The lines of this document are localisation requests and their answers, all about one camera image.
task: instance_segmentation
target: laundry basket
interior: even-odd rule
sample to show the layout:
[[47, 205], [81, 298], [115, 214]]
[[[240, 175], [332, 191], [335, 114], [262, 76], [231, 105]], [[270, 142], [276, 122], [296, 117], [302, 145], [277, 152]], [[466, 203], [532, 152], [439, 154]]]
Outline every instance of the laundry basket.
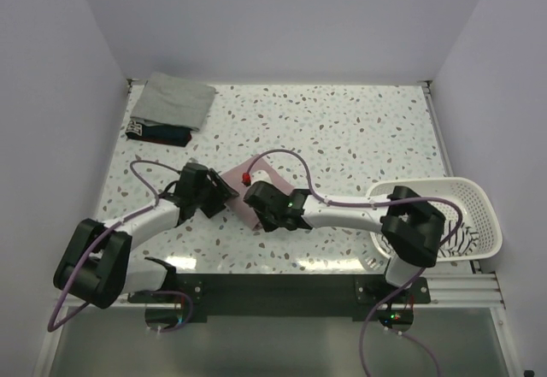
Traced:
[[[416, 180], [389, 180], [378, 182], [367, 191], [367, 196], [393, 192], [395, 186], [407, 186], [420, 196], [441, 197], [457, 204], [463, 213], [463, 224], [456, 236], [438, 252], [438, 262], [478, 260], [494, 256], [502, 247], [502, 233], [494, 209], [485, 192], [476, 183], [463, 178]], [[446, 216], [444, 234], [456, 224], [457, 214], [448, 205], [432, 203]], [[371, 233], [374, 246], [385, 257], [395, 251], [383, 235]]]

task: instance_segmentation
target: pink cloth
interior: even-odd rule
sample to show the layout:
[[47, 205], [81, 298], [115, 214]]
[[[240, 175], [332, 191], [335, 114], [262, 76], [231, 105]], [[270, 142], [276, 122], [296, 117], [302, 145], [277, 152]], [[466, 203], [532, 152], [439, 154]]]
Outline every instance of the pink cloth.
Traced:
[[[258, 216], [256, 216], [255, 211], [243, 201], [245, 193], [247, 193], [247, 190], [249, 188], [241, 183], [241, 177], [243, 173], [247, 171], [247, 168], [249, 167], [253, 159], [254, 157], [251, 157], [251, 159], [245, 161], [239, 166], [236, 166], [234, 169], [228, 170], [227, 172], [222, 174], [221, 177], [223, 180], [226, 181], [228, 185], [230, 185], [234, 190], [238, 191], [239, 193], [239, 197], [236, 197], [235, 199], [226, 202], [226, 205], [231, 210], [233, 210], [236, 216], [241, 219], [241, 221], [247, 227], [252, 230], [258, 230], [262, 228], [262, 225], [258, 221]], [[250, 171], [250, 175], [252, 176], [259, 170], [263, 170], [264, 172], [266, 172], [270, 180], [272, 181], [272, 185], [277, 187], [285, 195], [290, 194], [294, 189], [294, 186], [292, 186], [291, 184], [289, 184], [289, 182], [279, 176], [279, 174], [270, 165], [268, 165], [268, 163], [264, 161], [263, 158], [255, 163], [253, 170]]]

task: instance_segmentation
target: gray wall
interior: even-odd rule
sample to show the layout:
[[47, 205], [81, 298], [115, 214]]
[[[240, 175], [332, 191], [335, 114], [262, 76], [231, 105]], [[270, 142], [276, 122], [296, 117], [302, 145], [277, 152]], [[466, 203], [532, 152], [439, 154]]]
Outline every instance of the gray wall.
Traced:
[[94, 211], [126, 83], [85, 0], [0, 0], [0, 375], [28, 376]]
[[88, 0], [127, 77], [409, 83], [478, 0]]
[[497, 269], [525, 365], [547, 375], [547, 0], [480, 0], [433, 85], [455, 173], [494, 203]]
[[[50, 377], [365, 375], [357, 349], [362, 324], [350, 318], [210, 316], [158, 340], [154, 332], [146, 335], [143, 312], [88, 309], [75, 317]], [[409, 335], [435, 353], [443, 377], [508, 376], [488, 309], [416, 309]], [[420, 346], [385, 333], [376, 321], [363, 347], [374, 376], [435, 375]]]

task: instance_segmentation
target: gray cloth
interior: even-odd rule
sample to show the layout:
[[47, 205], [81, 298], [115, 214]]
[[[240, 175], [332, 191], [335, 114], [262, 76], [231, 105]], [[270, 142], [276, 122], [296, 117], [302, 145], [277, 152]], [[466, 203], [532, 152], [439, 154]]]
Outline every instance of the gray cloth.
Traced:
[[215, 93], [213, 86], [154, 72], [131, 117], [199, 131]]

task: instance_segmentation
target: speckled countertop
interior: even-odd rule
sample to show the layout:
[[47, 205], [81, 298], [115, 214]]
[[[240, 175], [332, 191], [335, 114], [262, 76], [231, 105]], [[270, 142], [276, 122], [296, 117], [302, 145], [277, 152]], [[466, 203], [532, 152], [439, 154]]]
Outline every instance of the speckled countertop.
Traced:
[[[190, 159], [219, 172], [256, 153], [298, 150], [326, 194], [364, 195], [378, 180], [444, 175], [437, 141], [419, 86], [216, 85], [217, 95], [200, 133], [185, 148], [127, 140], [125, 125], [143, 86], [135, 85], [120, 128], [97, 217], [125, 214], [150, 201], [128, 172], [150, 159], [182, 168]], [[278, 154], [270, 164], [305, 187], [296, 159]], [[156, 187], [172, 173], [139, 165]], [[200, 273], [378, 273], [385, 258], [367, 233], [341, 228], [310, 232], [252, 232], [230, 211], [210, 221], [201, 212], [132, 252], [154, 256], [179, 271]], [[470, 273], [469, 264], [442, 263], [434, 273]]]

